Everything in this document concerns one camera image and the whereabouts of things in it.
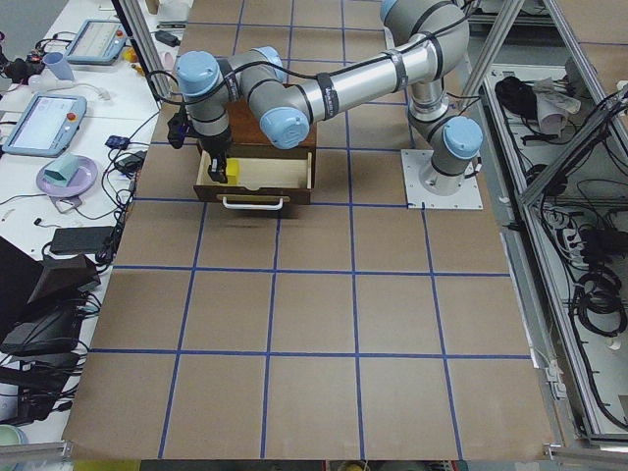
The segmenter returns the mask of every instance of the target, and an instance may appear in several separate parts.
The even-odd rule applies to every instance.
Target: green bowl
[[[23,445],[26,442],[26,435],[19,428],[0,424],[0,446]],[[17,464],[0,466],[0,471],[13,471],[17,466]]]

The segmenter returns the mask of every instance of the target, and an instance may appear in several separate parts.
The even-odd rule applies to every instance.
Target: blue joint cap
[[[219,76],[218,61],[209,52],[186,52],[177,63],[179,90],[184,96],[200,96],[209,92]]]
[[[389,12],[393,9],[396,2],[397,0],[384,0],[382,2],[382,8],[380,9],[380,20],[382,20],[382,23],[386,21],[386,17],[389,15]]]
[[[284,64],[282,63],[282,58],[279,55],[279,52],[277,52],[275,48],[271,46],[255,47],[253,48],[253,51],[259,52],[264,57],[266,57],[266,59],[268,59],[268,62],[275,64],[276,66],[280,66],[280,67],[284,66]],[[275,75],[277,76],[278,81],[283,82],[286,79],[286,74],[284,73],[284,71],[280,71],[279,69],[274,69],[274,71],[275,71]]]
[[[264,113],[259,127],[278,149],[296,147],[310,132],[307,117],[296,108],[273,108]]]
[[[445,146],[460,160],[470,160],[482,146],[484,135],[478,124],[464,116],[456,116],[445,124]]]

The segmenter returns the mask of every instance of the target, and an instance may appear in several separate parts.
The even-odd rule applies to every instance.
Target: metal mounting plate
[[[402,149],[403,179],[405,195],[410,209],[464,209],[482,210],[482,197],[475,177],[465,180],[460,191],[452,196],[438,196],[425,189],[419,182],[420,170],[432,158],[431,150]],[[469,165],[467,173],[472,172]]]

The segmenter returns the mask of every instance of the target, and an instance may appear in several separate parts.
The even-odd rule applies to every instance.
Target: drawer box
[[[194,191],[200,201],[275,205],[309,204],[316,167],[316,125],[293,149],[278,149],[259,129],[244,101],[227,107],[234,143],[229,159],[237,160],[238,172],[229,183],[209,178],[211,158],[201,151],[201,163]]]

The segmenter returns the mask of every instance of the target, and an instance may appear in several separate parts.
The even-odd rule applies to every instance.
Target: drawer handle
[[[253,209],[259,211],[278,211],[284,207],[284,199],[279,198],[277,204],[235,204],[227,201],[227,196],[223,196],[223,206],[227,209]]]

